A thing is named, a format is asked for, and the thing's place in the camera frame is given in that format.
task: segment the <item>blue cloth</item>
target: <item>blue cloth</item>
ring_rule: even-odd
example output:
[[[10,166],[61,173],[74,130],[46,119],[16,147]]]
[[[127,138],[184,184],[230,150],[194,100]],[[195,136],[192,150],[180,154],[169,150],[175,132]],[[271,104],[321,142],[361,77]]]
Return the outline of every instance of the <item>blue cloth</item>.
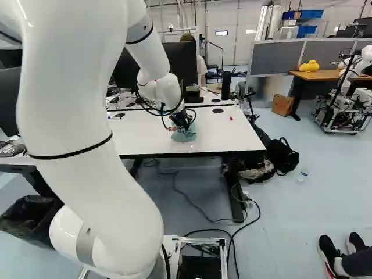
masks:
[[[177,131],[172,133],[171,138],[177,142],[188,142],[195,140],[196,139],[195,123],[192,123],[187,131],[184,128],[177,129]]]

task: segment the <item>yellow rubber duck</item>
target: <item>yellow rubber duck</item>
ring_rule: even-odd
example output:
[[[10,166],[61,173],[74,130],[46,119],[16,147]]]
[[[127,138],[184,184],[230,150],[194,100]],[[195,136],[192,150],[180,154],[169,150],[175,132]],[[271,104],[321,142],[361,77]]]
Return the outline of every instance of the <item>yellow rubber duck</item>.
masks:
[[[308,63],[304,63],[299,67],[299,71],[318,71],[320,68],[319,64],[315,60],[310,60]]]

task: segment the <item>gray partition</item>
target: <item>gray partition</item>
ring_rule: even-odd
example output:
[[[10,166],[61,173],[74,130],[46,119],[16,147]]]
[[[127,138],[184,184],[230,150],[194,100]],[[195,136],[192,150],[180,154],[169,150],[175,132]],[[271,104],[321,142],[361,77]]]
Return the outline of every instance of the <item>gray partition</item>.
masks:
[[[353,48],[354,41],[308,41],[301,63],[316,60],[321,70],[335,68],[331,62],[340,62],[339,54],[347,48]]]
[[[371,41],[359,41],[356,45],[357,50],[364,48],[366,45],[372,45],[372,39]]]
[[[251,75],[287,74],[296,70],[303,41],[255,44]]]

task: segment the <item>plastic bottle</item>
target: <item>plastic bottle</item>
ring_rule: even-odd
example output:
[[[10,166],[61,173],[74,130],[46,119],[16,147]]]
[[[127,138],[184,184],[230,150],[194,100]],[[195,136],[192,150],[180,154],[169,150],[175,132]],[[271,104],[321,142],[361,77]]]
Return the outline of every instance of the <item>plastic bottle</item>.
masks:
[[[305,179],[309,176],[309,170],[305,167],[300,169],[300,173],[297,176],[298,182],[302,183],[305,181]]]

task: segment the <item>computer monitor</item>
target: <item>computer monitor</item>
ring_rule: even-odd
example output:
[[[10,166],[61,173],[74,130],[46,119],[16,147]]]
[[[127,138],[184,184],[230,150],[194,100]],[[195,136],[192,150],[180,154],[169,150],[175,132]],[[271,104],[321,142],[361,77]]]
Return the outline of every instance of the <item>computer monitor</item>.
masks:
[[[139,65],[129,54],[128,50],[124,48],[113,72],[116,85],[119,88],[129,88],[132,92],[137,92],[137,75],[139,71]]]
[[[21,67],[0,70],[0,128],[11,137],[18,134],[16,104]]]
[[[170,72],[175,74],[183,86],[198,84],[196,69],[196,42],[166,42],[163,44],[168,56]]]
[[[170,71],[183,86],[198,83],[196,70],[196,42],[167,42],[163,44],[169,60]],[[115,82],[120,88],[138,90],[137,74],[140,67],[124,48],[113,72]]]

